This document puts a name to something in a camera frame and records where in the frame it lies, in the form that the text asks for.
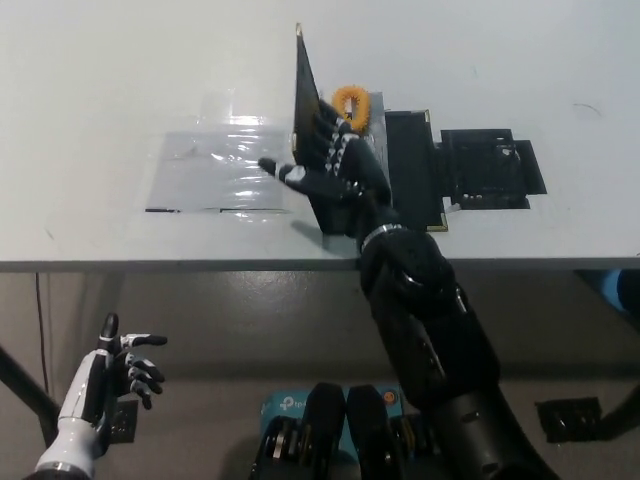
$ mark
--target black device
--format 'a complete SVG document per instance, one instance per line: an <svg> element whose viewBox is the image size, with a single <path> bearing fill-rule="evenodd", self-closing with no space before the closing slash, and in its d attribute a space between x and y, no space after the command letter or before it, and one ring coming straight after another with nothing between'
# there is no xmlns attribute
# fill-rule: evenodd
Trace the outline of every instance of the black device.
<svg viewBox="0 0 640 480"><path fill-rule="evenodd" d="M340 385L317 384L302 419L278 416L262 437L250 480L325 480L338 442L346 403Z"/></svg>

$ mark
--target white table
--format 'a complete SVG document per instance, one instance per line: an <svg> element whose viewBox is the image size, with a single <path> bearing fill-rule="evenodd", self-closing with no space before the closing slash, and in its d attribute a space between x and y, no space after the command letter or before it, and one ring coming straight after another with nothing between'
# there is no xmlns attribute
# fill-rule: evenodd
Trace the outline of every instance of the white table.
<svg viewBox="0 0 640 480"><path fill-rule="evenodd" d="M640 266L639 16L631 0L5 0L0 269L352 267L352 242L323 239L291 193L286 215L144 213L174 119L234 89L234 114L291 123L298 21L327 94L359 84L429 108L436 134L533 142L548 195L448 215L446 256Z"/></svg>

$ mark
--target concrete floor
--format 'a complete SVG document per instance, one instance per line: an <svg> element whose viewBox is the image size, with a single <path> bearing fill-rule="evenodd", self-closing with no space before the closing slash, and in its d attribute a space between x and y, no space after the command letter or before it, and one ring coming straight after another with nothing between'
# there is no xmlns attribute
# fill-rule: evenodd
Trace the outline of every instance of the concrete floor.
<svg viewBox="0 0 640 480"><path fill-rule="evenodd" d="M600 397L611 410L640 378L640 336L570 272L460 273L532 442L565 479L640 479L640 431L610 443L549 445L534 402ZM55 274L42 278L47 358L61 399L104 315L166 334L153 352L169 381L98 478L246 478L260 404L274 389L359 383L391 371L353 273ZM33 275L0 276L0 342L41 379ZM0 480L42 452L33 415L0 387Z"/></svg>

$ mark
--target black cable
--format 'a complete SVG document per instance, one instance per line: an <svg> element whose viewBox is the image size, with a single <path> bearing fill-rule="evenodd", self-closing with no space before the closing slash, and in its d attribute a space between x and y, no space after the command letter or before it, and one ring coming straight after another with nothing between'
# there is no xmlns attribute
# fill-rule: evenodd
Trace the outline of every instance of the black cable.
<svg viewBox="0 0 640 480"><path fill-rule="evenodd" d="M47 373L47 358L44 348L44 320L42 319L42 300L40 299L40 274L36 272L36 303L38 304L38 324L40 326L40 361L42 363L42 378L44 391L49 394L49 374Z"/></svg>

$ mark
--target orange object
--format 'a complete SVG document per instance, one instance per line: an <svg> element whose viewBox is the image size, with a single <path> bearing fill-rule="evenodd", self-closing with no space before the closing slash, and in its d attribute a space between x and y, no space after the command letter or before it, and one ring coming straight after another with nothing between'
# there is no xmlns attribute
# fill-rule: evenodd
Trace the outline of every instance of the orange object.
<svg viewBox="0 0 640 480"><path fill-rule="evenodd" d="M349 118L347 114L348 100L351 100L353 106L353 118ZM331 104L346 121L351 123L351 128L356 132L364 133L366 131L369 126L371 101L369 94L364 88L355 85L339 88L336 90L336 93L333 94Z"/></svg>

